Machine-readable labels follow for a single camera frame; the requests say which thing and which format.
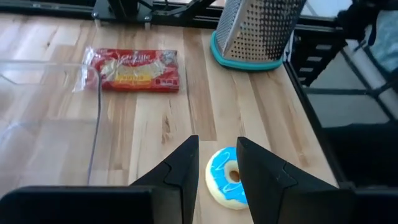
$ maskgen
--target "teal grater base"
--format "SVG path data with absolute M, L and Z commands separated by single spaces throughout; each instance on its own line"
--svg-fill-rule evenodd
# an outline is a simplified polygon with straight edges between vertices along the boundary
M 210 48 L 214 58 L 220 65 L 224 65 L 226 67 L 231 67 L 231 68 L 237 68 L 241 70 L 251 70 L 251 71 L 272 70 L 282 65 L 282 58 L 280 58 L 276 62 L 269 62 L 269 63 L 249 63 L 249 62 L 238 62 L 235 60 L 224 59 L 221 56 L 221 54 L 218 52 L 216 41 L 217 41 L 216 31 L 214 31 L 211 35 Z

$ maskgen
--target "wood grain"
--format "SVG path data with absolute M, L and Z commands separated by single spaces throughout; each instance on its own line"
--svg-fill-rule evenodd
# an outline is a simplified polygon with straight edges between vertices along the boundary
M 211 55 L 211 32 L 97 29 L 92 21 L 0 14 L 0 41 L 7 43 L 1 59 L 78 63 L 88 46 L 175 49 L 181 78 L 178 93 L 102 92 L 93 151 L 97 94 L 72 92 L 79 69 L 69 70 L 70 77 L 65 69 L 1 70 L 7 79 L 0 78 L 0 194 L 29 184 L 128 185 L 191 134 L 200 135 L 194 223 L 252 222 L 248 210 L 216 203 L 203 178 L 211 155 L 235 145 L 238 136 L 336 185 L 285 68 L 253 74 L 224 68 Z M 16 128 L 12 135 L 10 127 Z

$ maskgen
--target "perforated metal surface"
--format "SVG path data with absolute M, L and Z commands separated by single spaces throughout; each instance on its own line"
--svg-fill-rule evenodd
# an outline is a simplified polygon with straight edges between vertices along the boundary
M 243 62 L 279 60 L 305 0 L 227 0 L 216 30 L 218 50 Z

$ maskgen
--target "red plastic package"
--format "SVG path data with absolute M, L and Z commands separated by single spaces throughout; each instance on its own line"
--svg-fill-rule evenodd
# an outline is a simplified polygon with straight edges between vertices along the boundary
M 180 87 L 176 50 L 88 48 L 83 63 L 98 71 L 104 90 L 176 92 Z M 88 72 L 85 86 L 96 84 Z

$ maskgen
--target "blue icing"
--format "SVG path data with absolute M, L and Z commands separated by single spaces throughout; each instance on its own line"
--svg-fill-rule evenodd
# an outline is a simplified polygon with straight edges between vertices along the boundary
M 225 177 L 224 167 L 228 161 L 236 161 L 236 147 L 226 147 L 213 159 L 210 172 L 213 176 L 218 190 L 224 195 L 226 200 L 235 199 L 247 204 L 242 183 L 231 183 Z

